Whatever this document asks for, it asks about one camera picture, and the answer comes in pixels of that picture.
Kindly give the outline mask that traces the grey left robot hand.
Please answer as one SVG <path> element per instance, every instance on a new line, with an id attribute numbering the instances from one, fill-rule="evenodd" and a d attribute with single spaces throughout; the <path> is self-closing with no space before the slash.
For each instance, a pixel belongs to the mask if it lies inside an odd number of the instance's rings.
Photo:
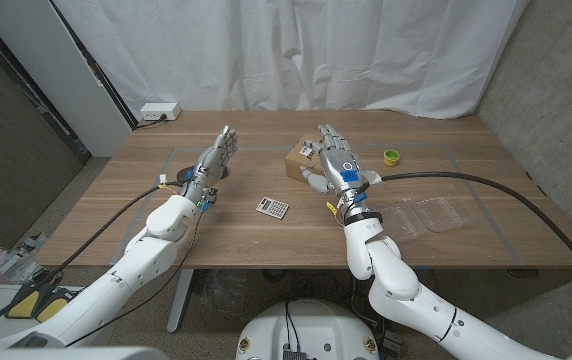
<path id="1" fill-rule="evenodd" d="M 204 193 L 222 178 L 237 148 L 236 130 L 228 125 L 224 126 L 213 145 L 206 148 L 198 157 L 193 167 L 193 176 L 183 186 L 180 194 L 193 203 L 199 202 Z"/>

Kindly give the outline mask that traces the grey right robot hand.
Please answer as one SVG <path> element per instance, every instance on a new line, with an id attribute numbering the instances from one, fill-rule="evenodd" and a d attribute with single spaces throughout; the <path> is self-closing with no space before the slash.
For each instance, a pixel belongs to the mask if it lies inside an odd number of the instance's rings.
<path id="1" fill-rule="evenodd" d="M 314 191 L 320 194 L 333 191 L 341 196 L 347 191 L 364 192 L 368 186 L 381 181 L 378 173 L 365 169 L 358 154 L 351 149 L 341 133 L 330 124 L 320 124 L 318 129 L 323 143 L 305 140 L 304 145 L 319 156 L 323 174 L 315 174 L 307 167 L 300 167 L 302 177 Z"/>

